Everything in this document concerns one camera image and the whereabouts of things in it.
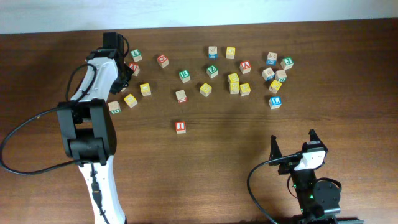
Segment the white background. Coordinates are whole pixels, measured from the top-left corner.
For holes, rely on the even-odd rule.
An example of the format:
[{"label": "white background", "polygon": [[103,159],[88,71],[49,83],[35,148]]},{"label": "white background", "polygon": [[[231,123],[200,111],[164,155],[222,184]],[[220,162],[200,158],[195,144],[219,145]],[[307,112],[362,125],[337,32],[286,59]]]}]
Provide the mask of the white background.
[{"label": "white background", "polygon": [[398,0],[0,0],[0,33],[398,17]]}]

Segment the block face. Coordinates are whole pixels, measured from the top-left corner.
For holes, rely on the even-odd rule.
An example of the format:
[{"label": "block face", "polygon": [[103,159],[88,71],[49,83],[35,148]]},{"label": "block face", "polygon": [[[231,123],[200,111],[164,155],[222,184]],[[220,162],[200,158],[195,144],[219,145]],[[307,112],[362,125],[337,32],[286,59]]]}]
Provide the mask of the block face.
[{"label": "block face", "polygon": [[277,53],[269,52],[267,55],[267,65],[276,65],[277,58],[278,58]]},{"label": "block face", "polygon": [[234,59],[235,58],[235,48],[234,47],[227,47],[226,48],[226,58],[227,59]]},{"label": "block face", "polygon": [[185,121],[177,121],[175,123],[175,130],[177,134],[185,134],[187,132],[187,127]]},{"label": "block face", "polygon": [[116,113],[121,112],[120,104],[117,101],[108,103],[108,107],[109,107],[109,111],[111,112],[111,114],[116,114]]},{"label": "block face", "polygon": [[210,93],[211,93],[211,86],[210,86],[209,84],[207,84],[207,83],[203,84],[203,85],[200,87],[200,93],[201,93],[203,96],[207,97],[207,96],[210,95]]},{"label": "block face", "polygon": [[269,80],[271,80],[271,79],[273,79],[274,77],[275,77],[275,73],[274,73],[274,71],[272,70],[272,68],[267,68],[267,69],[264,69],[263,71],[262,71],[262,77],[265,79],[265,81],[269,81]]},{"label": "block face", "polygon": [[248,73],[251,70],[251,64],[249,61],[242,62],[239,66],[241,69],[242,74]]},{"label": "block face", "polygon": [[218,75],[218,69],[215,65],[212,65],[207,68],[206,73],[210,78],[214,78]]},{"label": "block face", "polygon": [[148,83],[139,85],[139,88],[141,89],[141,93],[142,93],[143,96],[149,96],[149,95],[152,94],[150,92],[150,87],[149,87]]},{"label": "block face", "polygon": [[134,72],[132,75],[137,76],[139,73],[139,66],[135,63],[130,63],[129,67],[132,69],[132,71]]},{"label": "block face", "polygon": [[132,59],[135,62],[138,62],[138,61],[142,60],[141,52],[138,49],[132,50],[131,51],[131,56],[132,56]]},{"label": "block face", "polygon": [[157,57],[157,63],[162,67],[166,67],[169,64],[169,59],[165,55],[160,55]]},{"label": "block face", "polygon": [[137,100],[135,97],[133,97],[132,94],[128,94],[126,97],[124,97],[124,101],[129,105],[130,108],[133,108],[138,104]]},{"label": "block face", "polygon": [[281,82],[278,82],[277,80],[274,80],[274,81],[272,81],[272,83],[269,86],[268,90],[276,94],[281,86],[282,86]]},{"label": "block face", "polygon": [[183,103],[183,102],[187,101],[187,96],[186,96],[184,90],[176,91],[175,96],[177,97],[177,100],[179,103]]},{"label": "block face", "polygon": [[230,75],[228,75],[228,82],[239,82],[239,77],[237,73],[232,73]]},{"label": "block face", "polygon": [[284,81],[286,81],[286,78],[287,78],[287,75],[286,75],[285,70],[276,71],[276,74],[275,74],[276,80],[278,80],[279,82],[284,82]]},{"label": "block face", "polygon": [[187,70],[184,70],[180,72],[180,79],[183,83],[186,83],[187,81],[191,80],[191,75]]},{"label": "block face", "polygon": [[217,47],[210,46],[209,47],[209,58],[216,59],[217,58]]},{"label": "block face", "polygon": [[280,63],[280,66],[282,66],[282,68],[284,70],[292,68],[293,67],[293,59],[291,57],[284,58],[282,60],[282,62]]},{"label": "block face", "polygon": [[238,94],[239,93],[239,83],[238,82],[232,82],[229,84],[229,93],[230,94]]},{"label": "block face", "polygon": [[269,99],[269,106],[271,107],[271,109],[280,108],[281,105],[282,100],[279,96],[273,96]]},{"label": "block face", "polygon": [[241,87],[241,91],[240,91],[241,96],[246,96],[246,95],[250,94],[251,89],[250,89],[250,86],[248,83],[242,84],[240,87]]}]

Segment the toy cube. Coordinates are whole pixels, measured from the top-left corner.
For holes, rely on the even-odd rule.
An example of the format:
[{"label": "toy cube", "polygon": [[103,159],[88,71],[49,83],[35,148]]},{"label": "toy cube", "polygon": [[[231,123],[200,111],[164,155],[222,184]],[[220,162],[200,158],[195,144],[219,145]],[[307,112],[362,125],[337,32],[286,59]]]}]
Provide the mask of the toy cube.
[{"label": "toy cube", "polygon": [[275,77],[275,73],[272,70],[272,68],[267,68],[262,71],[262,77],[265,79],[265,81],[269,81]]},{"label": "toy cube", "polygon": [[282,60],[282,62],[280,63],[280,65],[282,66],[282,68],[283,68],[284,70],[290,69],[290,68],[293,67],[293,60],[292,60],[291,57],[284,58],[284,59]]},{"label": "toy cube", "polygon": [[187,96],[185,94],[185,91],[180,90],[180,91],[176,91],[175,95],[177,96],[177,100],[179,103],[183,103],[187,101]]},{"label": "toy cube", "polygon": [[212,65],[207,68],[206,73],[210,76],[210,78],[214,78],[218,75],[218,69],[215,65]]},{"label": "toy cube", "polygon": [[203,84],[203,85],[200,87],[200,93],[201,93],[203,96],[207,97],[207,96],[210,95],[210,93],[211,93],[211,86],[210,86],[209,84],[207,84],[207,83]]},{"label": "toy cube", "polygon": [[238,82],[239,83],[238,74],[232,73],[232,74],[228,75],[228,82],[229,83],[232,83],[232,82]]},{"label": "toy cube", "polygon": [[126,97],[124,97],[124,101],[127,103],[127,105],[129,105],[130,108],[133,108],[138,104],[136,98],[131,94],[128,94]]},{"label": "toy cube", "polygon": [[249,73],[251,70],[251,64],[249,61],[245,61],[241,63],[239,68],[241,69],[242,74]]},{"label": "toy cube", "polygon": [[143,96],[149,96],[149,95],[152,94],[150,92],[150,87],[149,87],[148,83],[139,85],[139,88],[141,89],[141,93],[142,93]]},{"label": "toy cube", "polygon": [[275,74],[276,80],[278,80],[279,82],[284,82],[284,81],[286,81],[286,78],[287,78],[287,75],[286,75],[285,70],[276,71],[276,74]]},{"label": "toy cube", "polygon": [[239,83],[238,82],[229,84],[229,93],[230,94],[238,94],[239,93]]},{"label": "toy cube", "polygon": [[134,76],[137,76],[139,73],[139,66],[135,63],[130,63],[129,67],[132,69]]},{"label": "toy cube", "polygon": [[277,80],[274,80],[274,81],[272,81],[268,90],[276,94],[281,86],[282,86],[282,83],[278,82]]},{"label": "toy cube", "polygon": [[280,106],[282,105],[282,100],[280,99],[279,96],[273,96],[271,97],[271,99],[269,99],[268,103],[271,109],[276,109],[280,108]]},{"label": "toy cube", "polygon": [[267,55],[267,65],[276,65],[277,53],[269,52]]},{"label": "toy cube", "polygon": [[131,51],[131,56],[134,62],[142,60],[141,52],[138,49]]},{"label": "toy cube", "polygon": [[185,126],[185,121],[177,121],[175,123],[175,130],[177,134],[185,134],[187,132],[187,127]]},{"label": "toy cube", "polygon": [[227,59],[234,59],[235,58],[235,48],[234,47],[227,47],[226,48],[226,58]]},{"label": "toy cube", "polygon": [[209,47],[209,58],[217,58],[217,47]]},{"label": "toy cube", "polygon": [[182,83],[186,83],[187,81],[191,80],[191,75],[187,70],[180,72],[180,79]]},{"label": "toy cube", "polygon": [[250,94],[250,86],[248,83],[242,84],[241,85],[241,96],[246,96]]},{"label": "toy cube", "polygon": [[166,67],[169,65],[169,59],[165,55],[161,55],[157,57],[157,63],[162,67]]},{"label": "toy cube", "polygon": [[117,101],[108,103],[108,106],[109,106],[109,111],[111,112],[111,114],[116,114],[116,113],[121,112],[120,104]]}]

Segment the wooden table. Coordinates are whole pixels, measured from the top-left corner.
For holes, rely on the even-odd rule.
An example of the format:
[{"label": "wooden table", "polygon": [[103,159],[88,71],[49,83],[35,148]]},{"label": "wooden table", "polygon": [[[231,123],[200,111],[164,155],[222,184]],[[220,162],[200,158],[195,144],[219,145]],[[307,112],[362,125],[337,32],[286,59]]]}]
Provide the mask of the wooden table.
[{"label": "wooden table", "polygon": [[[317,177],[343,184],[339,217],[367,223],[398,219],[398,20],[295,22],[243,26],[117,30],[139,49],[141,72],[112,115],[118,136],[114,174],[129,223],[237,223],[265,220],[246,190],[248,172],[267,160],[270,136],[284,155],[301,150],[315,129],[330,152]],[[0,137],[34,114],[63,101],[68,77],[103,31],[0,36]],[[207,46],[219,48],[209,60]],[[225,59],[236,47],[234,60]],[[268,52],[291,56],[294,66],[271,110],[261,72]],[[162,69],[156,55],[170,65]],[[239,62],[252,71],[242,75]],[[129,55],[126,63],[132,62]],[[210,79],[206,67],[220,72]],[[178,71],[192,80],[182,83]],[[230,95],[226,77],[238,72],[249,96]],[[77,86],[81,72],[73,82]],[[142,97],[148,82],[152,96]],[[199,92],[207,82],[213,92]],[[188,102],[178,104],[177,90]],[[129,109],[123,97],[138,105]],[[176,134],[175,121],[187,122]],[[21,130],[6,147],[13,168],[35,170],[66,161],[56,114]],[[87,188],[75,166],[33,177],[0,169],[0,223],[93,223]],[[252,189],[274,217],[300,213],[286,188],[287,176],[262,167]]]}]

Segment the brown tabletop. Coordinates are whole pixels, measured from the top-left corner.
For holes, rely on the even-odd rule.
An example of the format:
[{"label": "brown tabletop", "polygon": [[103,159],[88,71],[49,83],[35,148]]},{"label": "brown tabletop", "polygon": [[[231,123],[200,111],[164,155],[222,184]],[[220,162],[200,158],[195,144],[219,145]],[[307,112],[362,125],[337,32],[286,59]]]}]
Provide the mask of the brown tabletop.
[{"label": "brown tabletop", "polygon": [[[122,112],[112,115],[118,137],[114,176],[129,223],[237,223],[266,218],[251,200],[246,177],[269,157],[276,135],[283,155],[301,150],[315,129],[329,148],[317,177],[343,184],[339,217],[367,223],[398,220],[398,20],[294,22],[241,26],[117,30],[139,49],[141,71],[123,93],[110,95]],[[68,78],[103,31],[0,35],[0,137],[64,100]],[[207,47],[218,46],[218,59]],[[226,47],[236,47],[234,60]],[[271,110],[261,72],[268,52],[292,57],[287,81]],[[164,69],[156,56],[165,54]],[[251,62],[242,75],[239,63]],[[131,56],[126,63],[132,62]],[[219,74],[211,79],[206,67]],[[182,83],[178,72],[192,79]],[[230,95],[226,77],[237,72],[249,96]],[[73,82],[74,90],[85,72]],[[152,95],[142,97],[147,82]],[[209,97],[199,92],[213,87]],[[178,104],[175,92],[188,101]],[[132,93],[133,109],[123,98]],[[176,134],[185,121],[186,134]],[[44,116],[9,141],[4,160],[36,170],[68,160],[57,115]],[[0,223],[93,223],[89,194],[78,168],[23,177],[0,169]],[[252,190],[273,217],[300,213],[287,176],[262,167]]]}]

